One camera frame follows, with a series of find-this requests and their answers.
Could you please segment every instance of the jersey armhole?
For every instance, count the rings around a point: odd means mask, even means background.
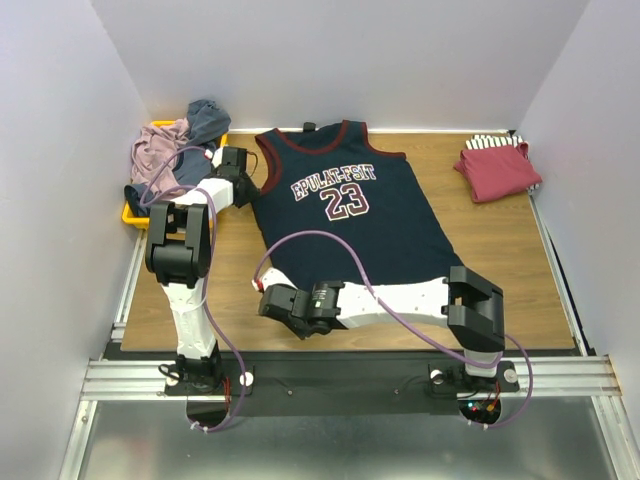
[[[264,155],[264,159],[267,162],[267,180],[260,189],[261,195],[266,195],[278,184],[278,181],[280,181],[280,177],[282,176],[282,162],[280,161],[278,152],[276,152],[276,149],[273,148],[273,145],[271,145],[271,142],[269,142],[264,134],[256,135],[256,143],[260,147],[262,155]]]
[[[362,122],[362,137],[364,138],[364,145],[373,153],[377,153],[378,155],[384,155],[386,157],[395,157],[395,158],[407,158],[407,155],[404,152],[383,152],[382,150],[378,150],[374,148],[373,145],[369,143],[369,132],[367,130],[367,124]]]

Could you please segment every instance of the gray cloth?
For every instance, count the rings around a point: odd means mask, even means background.
[[[229,131],[231,117],[224,108],[213,100],[196,100],[189,104],[187,121],[190,130],[186,146],[204,147],[212,152],[217,149],[216,139]],[[197,185],[211,175],[211,162],[198,150],[187,150],[178,156],[173,168],[173,176],[180,185]],[[133,214],[137,217],[149,216],[149,208],[140,206],[140,197],[146,185],[133,184],[124,187],[124,196]]]
[[[213,100],[191,102],[187,110],[187,120],[191,125],[187,145],[208,145],[227,133],[231,125],[229,114]]]

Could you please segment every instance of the screw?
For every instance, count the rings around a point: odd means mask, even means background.
[[[434,385],[442,385],[444,383],[444,377],[440,370],[431,370],[430,378]]]
[[[509,383],[516,383],[518,381],[518,374],[513,368],[508,368],[504,371],[504,379]]]

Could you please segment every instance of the white enclosure wall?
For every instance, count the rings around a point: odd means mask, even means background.
[[[538,207],[587,338],[611,354],[640,437],[640,3],[593,0],[521,132],[545,179]]]
[[[515,128],[587,0],[92,0],[149,112]]]
[[[128,151],[148,119],[88,0],[0,3],[0,477],[57,478],[132,234]]]

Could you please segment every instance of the jersey neckline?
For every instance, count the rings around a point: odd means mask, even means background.
[[[293,143],[291,140],[289,140],[289,138],[287,137],[287,135],[285,133],[283,133],[282,131],[280,131],[279,128],[275,128],[275,132],[276,134],[280,137],[280,139],[287,144],[287,146],[293,148],[294,150],[297,150],[299,152],[302,153],[309,153],[312,155],[319,155],[322,153],[327,153],[330,152],[331,150],[333,150],[334,148],[336,148],[338,145],[340,145],[340,142],[342,141],[342,139],[344,138],[345,134],[347,133],[347,128],[349,127],[349,121],[348,120],[343,120],[342,121],[342,126],[340,127],[340,131],[338,132],[338,135],[336,136],[336,138],[327,146],[322,147],[322,148],[316,148],[316,149],[311,149],[311,148],[305,148],[305,147],[301,147],[300,145]]]

